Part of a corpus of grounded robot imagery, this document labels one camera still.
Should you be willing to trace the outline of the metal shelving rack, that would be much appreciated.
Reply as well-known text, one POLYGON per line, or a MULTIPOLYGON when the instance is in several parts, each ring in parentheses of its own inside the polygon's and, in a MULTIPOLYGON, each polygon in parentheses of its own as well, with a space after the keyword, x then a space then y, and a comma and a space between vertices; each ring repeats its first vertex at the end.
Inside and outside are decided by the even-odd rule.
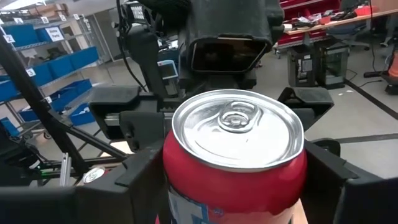
MULTIPOLYGON (((84 16, 74 14, 72 16, 67 15, 64 10, 54 11, 52 16, 46 16, 40 13, 38 10, 14 10, 14 11, 0 11, 0 37, 4 37, 6 42, 11 45, 11 49, 16 53, 17 58, 21 61, 26 72, 34 81, 33 76, 35 75, 32 67, 47 63, 53 59, 59 58, 64 55, 70 55, 80 50, 94 47, 93 45, 93 34, 91 33, 90 22, 84 16), (59 27, 63 33, 64 40, 58 42, 41 42, 23 47, 14 47, 15 42, 12 35, 7 35, 4 31, 4 27, 16 26, 16 25, 27 25, 31 24, 34 29, 46 28, 46 27, 59 27)), ((63 77, 53 79, 51 82, 37 86, 40 93, 46 98, 48 103, 52 102, 50 95, 62 88, 66 88, 71 83, 64 83, 63 81, 73 75, 81 75, 87 68, 94 67, 101 63, 99 59, 78 70, 65 75, 63 77)), ((11 80, 5 69, 0 65, 0 82, 5 80, 11 80)), ((0 119, 9 118, 12 124, 18 129, 19 135, 13 136, 16 139, 30 139, 38 135, 43 135, 44 138, 50 139, 51 136, 44 129, 39 120, 25 122, 19 115, 20 110, 29 110, 29 106, 24 106, 21 109, 13 107, 12 103, 16 100, 21 100, 23 96, 20 91, 19 94, 8 101, 0 102, 0 119)), ((63 110, 58 111, 60 114, 69 112, 74 109, 74 100, 69 102, 63 110)))

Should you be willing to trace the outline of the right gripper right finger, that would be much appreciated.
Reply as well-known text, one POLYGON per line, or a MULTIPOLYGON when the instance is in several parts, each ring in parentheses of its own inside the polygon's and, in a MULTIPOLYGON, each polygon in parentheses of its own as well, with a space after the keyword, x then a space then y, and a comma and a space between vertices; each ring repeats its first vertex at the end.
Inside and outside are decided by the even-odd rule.
POLYGON ((398 177, 383 179, 305 141, 308 224, 398 224, 398 177))

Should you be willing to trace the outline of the blue storage bin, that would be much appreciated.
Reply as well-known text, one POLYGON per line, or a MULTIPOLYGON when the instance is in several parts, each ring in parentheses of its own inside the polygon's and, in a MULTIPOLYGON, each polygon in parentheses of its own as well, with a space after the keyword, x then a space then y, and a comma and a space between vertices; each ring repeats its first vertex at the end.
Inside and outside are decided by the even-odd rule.
POLYGON ((86 91, 90 90, 91 88, 92 88, 92 84, 89 79, 75 81, 66 87, 66 89, 68 89, 68 90, 76 91, 79 95, 85 93, 86 91))
POLYGON ((25 122, 29 122, 29 121, 37 121, 39 120, 37 115, 35 114, 35 112, 32 109, 29 110, 20 110, 19 115, 21 116, 21 118, 25 121, 25 122))
POLYGON ((61 111, 64 107, 76 98, 75 88, 62 88, 50 95, 50 103, 55 111, 61 111))
POLYGON ((45 28, 36 29, 35 32, 36 32, 36 34, 37 34, 38 39, 39 39, 41 42, 52 42, 52 41, 50 40, 48 34, 46 33, 45 28))
POLYGON ((53 79, 68 75, 75 70, 71 63, 69 55, 64 55, 49 61, 48 66, 53 79))
POLYGON ((32 67, 35 72, 33 76, 34 82, 37 86, 45 85, 53 80, 49 65, 47 63, 42 63, 32 67))
POLYGON ((83 103, 78 106, 70 115, 69 118, 74 126, 92 123, 95 121, 90 112, 88 103, 83 103))
POLYGON ((11 136, 19 135, 18 129, 12 124, 12 122, 9 120, 9 118, 7 118, 7 117, 2 118, 2 119, 0 119, 0 122, 3 124, 3 126, 5 127, 5 129, 8 131, 8 133, 11 136))
POLYGON ((7 26, 3 29, 7 35, 12 35, 14 38, 14 47, 23 47, 39 42, 34 26, 31 24, 7 26))
POLYGON ((0 102, 8 101, 18 94, 19 91, 14 86, 14 83, 11 80, 5 80, 0 82, 0 102))
POLYGON ((83 68, 89 64, 96 62, 98 57, 98 52, 96 47, 89 47, 78 52, 72 53, 68 56, 72 67, 75 70, 83 68))

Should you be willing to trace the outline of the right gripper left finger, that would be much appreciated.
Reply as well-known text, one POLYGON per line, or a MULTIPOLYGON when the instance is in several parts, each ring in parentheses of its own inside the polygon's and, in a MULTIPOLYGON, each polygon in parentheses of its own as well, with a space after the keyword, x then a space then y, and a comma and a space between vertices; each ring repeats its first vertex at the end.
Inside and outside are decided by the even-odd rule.
POLYGON ((89 184, 0 188, 0 224, 155 224, 157 217, 170 220, 159 147, 89 184))

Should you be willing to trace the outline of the grey office chair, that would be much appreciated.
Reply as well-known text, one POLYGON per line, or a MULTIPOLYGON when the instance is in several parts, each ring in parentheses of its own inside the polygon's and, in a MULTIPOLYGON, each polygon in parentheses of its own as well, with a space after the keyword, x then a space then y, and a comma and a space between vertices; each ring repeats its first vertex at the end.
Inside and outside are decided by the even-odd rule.
POLYGON ((369 50, 370 45, 365 42, 356 40, 359 34, 369 31, 365 22, 354 22, 340 26, 329 27, 325 30, 328 35, 333 36, 336 40, 349 45, 349 47, 361 46, 364 50, 369 50))

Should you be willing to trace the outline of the red Fanta soda can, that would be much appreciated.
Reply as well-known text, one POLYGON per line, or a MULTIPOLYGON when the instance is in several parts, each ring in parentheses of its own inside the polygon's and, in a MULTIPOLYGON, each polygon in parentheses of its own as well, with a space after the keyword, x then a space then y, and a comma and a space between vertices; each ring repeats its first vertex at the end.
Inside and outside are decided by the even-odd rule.
POLYGON ((94 167, 83 176, 82 181, 84 184, 89 184, 107 173, 108 171, 104 167, 94 167))
POLYGON ((289 224, 307 175, 304 130, 285 104, 247 90, 184 101, 163 146, 175 224, 289 224))

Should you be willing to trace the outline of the wooden workbench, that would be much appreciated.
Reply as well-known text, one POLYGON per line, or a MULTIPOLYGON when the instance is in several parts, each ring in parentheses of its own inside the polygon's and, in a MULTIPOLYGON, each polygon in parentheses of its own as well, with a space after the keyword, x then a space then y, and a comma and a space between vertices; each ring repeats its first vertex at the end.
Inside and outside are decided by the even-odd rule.
POLYGON ((373 19, 375 17, 379 17, 379 16, 386 16, 386 15, 390 15, 390 14, 395 14, 398 13, 398 9, 393 9, 390 11, 381 11, 381 12, 376 12, 373 14, 368 14, 368 15, 364 15, 364 16, 357 16, 351 19, 345 19, 342 21, 331 21, 327 24, 319 24, 313 27, 304 27, 304 28, 299 28, 297 30, 284 30, 285 34, 288 35, 295 35, 295 34, 301 34, 301 33, 306 33, 306 32, 311 32, 314 30, 320 30, 320 29, 326 29, 329 27, 334 27, 334 26, 340 26, 343 24, 349 24, 349 23, 353 23, 353 22, 359 22, 359 21, 364 21, 364 20, 368 20, 368 19, 373 19))

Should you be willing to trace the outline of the orange shop vacuum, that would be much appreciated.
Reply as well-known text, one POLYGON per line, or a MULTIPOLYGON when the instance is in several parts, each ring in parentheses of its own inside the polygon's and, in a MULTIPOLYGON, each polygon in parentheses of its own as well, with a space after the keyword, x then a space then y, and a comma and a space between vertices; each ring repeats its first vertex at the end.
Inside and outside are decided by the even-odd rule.
POLYGON ((389 95, 398 95, 398 50, 392 55, 392 61, 385 76, 387 82, 386 93, 389 95))

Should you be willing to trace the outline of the white paper sign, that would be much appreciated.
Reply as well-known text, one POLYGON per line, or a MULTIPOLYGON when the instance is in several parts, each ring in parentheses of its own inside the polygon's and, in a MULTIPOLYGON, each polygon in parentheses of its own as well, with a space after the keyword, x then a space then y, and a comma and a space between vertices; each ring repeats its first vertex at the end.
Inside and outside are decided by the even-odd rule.
POLYGON ((45 28, 45 31, 52 42, 58 42, 65 39, 59 27, 48 27, 45 28))

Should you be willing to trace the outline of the silver aluminium bar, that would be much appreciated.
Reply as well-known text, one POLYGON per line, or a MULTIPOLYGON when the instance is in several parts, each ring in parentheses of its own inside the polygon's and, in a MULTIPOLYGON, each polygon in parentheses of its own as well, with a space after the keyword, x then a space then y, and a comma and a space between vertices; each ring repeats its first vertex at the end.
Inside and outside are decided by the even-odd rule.
POLYGON ((70 172, 71 172, 71 165, 72 165, 71 157, 67 152, 63 153, 62 164, 60 169, 60 186, 62 187, 68 185, 70 172))

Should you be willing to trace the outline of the red drawer cabinet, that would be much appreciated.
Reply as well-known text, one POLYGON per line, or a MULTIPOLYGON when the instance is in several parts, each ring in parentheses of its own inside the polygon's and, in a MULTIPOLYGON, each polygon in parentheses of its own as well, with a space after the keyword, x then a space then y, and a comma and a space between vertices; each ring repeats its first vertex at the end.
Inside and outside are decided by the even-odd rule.
MULTIPOLYGON (((318 13, 324 13, 327 10, 338 12, 340 0, 279 0, 285 14, 285 22, 290 23, 300 16, 308 17, 318 13)), ((325 31, 316 30, 309 33, 311 40, 322 39, 326 36, 325 31)), ((279 45, 291 44, 303 41, 305 34, 284 34, 278 41, 279 45)))

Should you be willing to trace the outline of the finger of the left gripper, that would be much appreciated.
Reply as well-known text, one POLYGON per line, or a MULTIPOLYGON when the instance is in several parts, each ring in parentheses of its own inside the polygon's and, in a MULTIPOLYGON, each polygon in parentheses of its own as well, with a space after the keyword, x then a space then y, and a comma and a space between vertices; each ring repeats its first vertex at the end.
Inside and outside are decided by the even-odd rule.
POLYGON ((160 152, 166 128, 162 99, 138 86, 93 88, 89 109, 104 135, 132 152, 160 152))
POLYGON ((335 105, 328 90, 322 87, 286 87, 278 101, 299 117, 304 132, 335 105))

